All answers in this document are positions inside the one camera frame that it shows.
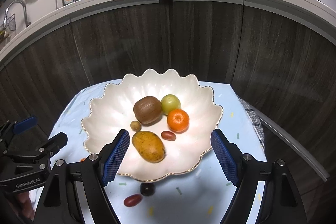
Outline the person's left hand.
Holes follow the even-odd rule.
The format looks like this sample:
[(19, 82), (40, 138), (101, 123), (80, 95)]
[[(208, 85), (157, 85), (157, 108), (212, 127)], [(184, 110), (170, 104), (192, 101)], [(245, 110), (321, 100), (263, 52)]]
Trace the person's left hand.
[(23, 193), (17, 194), (17, 200), (21, 206), (21, 208), (19, 209), (19, 212), (22, 213), (22, 215), (25, 216), (26, 218), (33, 220), (35, 211), (33, 209), (33, 206), (30, 200), (29, 192), (23, 192)]

